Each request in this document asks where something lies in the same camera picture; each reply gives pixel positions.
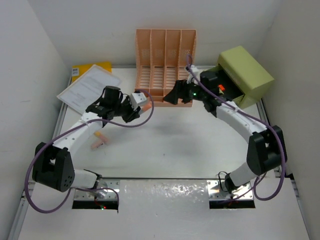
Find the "green drawer cabinet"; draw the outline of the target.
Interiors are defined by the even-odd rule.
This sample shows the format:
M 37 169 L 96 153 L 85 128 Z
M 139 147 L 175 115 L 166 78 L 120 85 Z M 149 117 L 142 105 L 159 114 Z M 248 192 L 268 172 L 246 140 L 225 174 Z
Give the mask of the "green drawer cabinet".
M 221 52 L 216 65 L 209 70 L 223 71 L 237 86 L 241 94 L 233 101 L 241 109 L 259 102 L 275 81 L 241 45 Z

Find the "orange black highlighter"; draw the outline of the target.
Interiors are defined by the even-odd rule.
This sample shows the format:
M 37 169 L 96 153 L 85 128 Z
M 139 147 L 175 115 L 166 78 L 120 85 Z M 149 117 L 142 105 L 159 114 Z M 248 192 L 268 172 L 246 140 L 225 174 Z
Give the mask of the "orange black highlighter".
M 225 90 L 226 90 L 225 87 L 222 84 L 219 84 L 218 88 L 219 88 L 219 93 L 221 95 L 224 95 L 225 94 Z

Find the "orange capped grey highlighter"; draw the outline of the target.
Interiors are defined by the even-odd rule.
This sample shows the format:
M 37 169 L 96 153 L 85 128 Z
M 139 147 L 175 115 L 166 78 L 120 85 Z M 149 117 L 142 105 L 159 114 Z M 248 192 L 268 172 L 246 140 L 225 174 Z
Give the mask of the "orange capped grey highlighter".
M 148 111 L 150 108 L 152 108 L 152 103 L 148 102 L 146 105 L 142 106 L 140 111 L 138 112 L 139 115 L 142 115 L 146 111 Z

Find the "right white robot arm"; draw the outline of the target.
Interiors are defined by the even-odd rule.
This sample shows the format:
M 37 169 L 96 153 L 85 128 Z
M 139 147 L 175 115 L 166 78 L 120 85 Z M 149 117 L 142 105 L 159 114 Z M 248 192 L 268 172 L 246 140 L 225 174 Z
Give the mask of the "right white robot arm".
M 200 82 L 191 75 L 188 80 L 177 80 L 163 100 L 172 105 L 201 101 L 207 112 L 224 121 L 238 132 L 248 144 L 246 161 L 228 173 L 224 187 L 231 193 L 252 179 L 285 165 L 287 153 L 283 131 L 277 125 L 271 129 L 237 109 L 234 102 L 242 96 L 241 90 L 223 71 L 206 70 L 200 73 Z

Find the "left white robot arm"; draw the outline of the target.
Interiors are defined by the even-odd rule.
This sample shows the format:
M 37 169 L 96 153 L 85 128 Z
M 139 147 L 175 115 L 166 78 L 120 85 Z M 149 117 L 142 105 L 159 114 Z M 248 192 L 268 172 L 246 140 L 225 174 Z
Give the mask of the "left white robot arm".
M 73 157 L 80 147 L 115 117 L 129 123 L 140 117 L 142 106 L 147 102 L 142 92 L 135 91 L 124 96 L 120 88 L 106 86 L 101 96 L 90 104 L 81 118 L 65 136 L 49 145 L 41 143 L 36 148 L 32 179 L 65 192 L 70 188 L 94 188 L 99 179 L 97 173 L 74 168 Z

